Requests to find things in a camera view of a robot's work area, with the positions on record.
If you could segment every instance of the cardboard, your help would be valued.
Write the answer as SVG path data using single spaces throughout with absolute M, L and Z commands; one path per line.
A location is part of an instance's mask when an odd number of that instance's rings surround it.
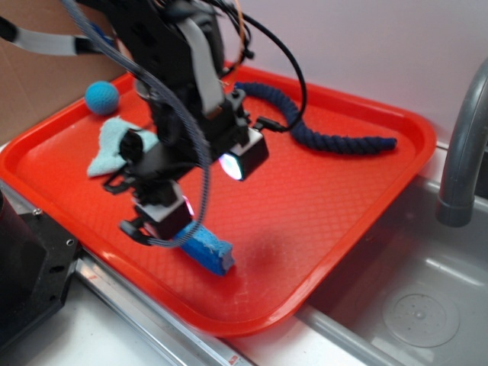
M 105 32 L 104 16 L 84 8 Z M 80 34 L 59 0 L 8 0 L 0 15 L 30 31 Z M 44 56 L 0 39 L 0 145 L 80 99 L 97 80 L 112 80 L 124 71 L 103 55 Z

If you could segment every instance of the blue tennis ball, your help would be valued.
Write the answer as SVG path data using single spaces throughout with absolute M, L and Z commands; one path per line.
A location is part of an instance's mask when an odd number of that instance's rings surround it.
M 85 93 L 90 111 L 102 116 L 114 112 L 119 105 L 119 92 L 110 82 L 94 82 Z

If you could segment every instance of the stainless steel sink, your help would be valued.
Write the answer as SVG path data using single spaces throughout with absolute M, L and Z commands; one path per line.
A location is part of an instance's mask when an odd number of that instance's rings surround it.
M 385 364 L 488 364 L 488 201 L 453 229 L 437 192 L 414 180 L 307 301 Z

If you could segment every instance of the braided rope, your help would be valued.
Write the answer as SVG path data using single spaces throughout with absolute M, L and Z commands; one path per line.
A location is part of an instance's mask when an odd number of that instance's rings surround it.
M 264 99 L 277 107 L 291 124 L 298 114 L 295 103 L 280 89 L 258 82 L 237 82 L 236 88 L 242 89 L 247 95 Z M 303 120 L 291 130 L 291 135 L 298 142 L 310 149 L 338 154 L 378 154 L 381 151 L 395 149 L 397 139 L 378 136 L 346 137 L 330 136 L 311 130 Z

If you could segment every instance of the red tray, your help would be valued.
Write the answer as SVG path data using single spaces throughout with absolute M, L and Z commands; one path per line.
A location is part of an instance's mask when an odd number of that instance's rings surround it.
M 300 99 L 293 80 L 241 69 L 241 81 L 264 82 Z M 150 126 L 133 79 L 114 82 L 117 114 Z M 86 170 L 106 117 L 83 100 L 10 143 L 0 176 L 76 235 L 83 246 L 192 326 L 215 336 L 244 336 L 290 316 L 355 245 L 429 159 L 435 134 L 421 117 L 398 108 L 309 85 L 305 121 L 327 134 L 398 139 L 393 152 L 339 156 L 311 151 L 289 134 L 265 133 L 269 160 L 245 182 L 212 169 L 205 226 L 234 245 L 236 265 L 211 274 L 180 249 L 136 244 L 119 229 L 134 217 L 129 193 L 112 196 Z M 272 106 L 247 98 L 252 117 L 283 121 Z M 181 180 L 198 206 L 201 174 Z

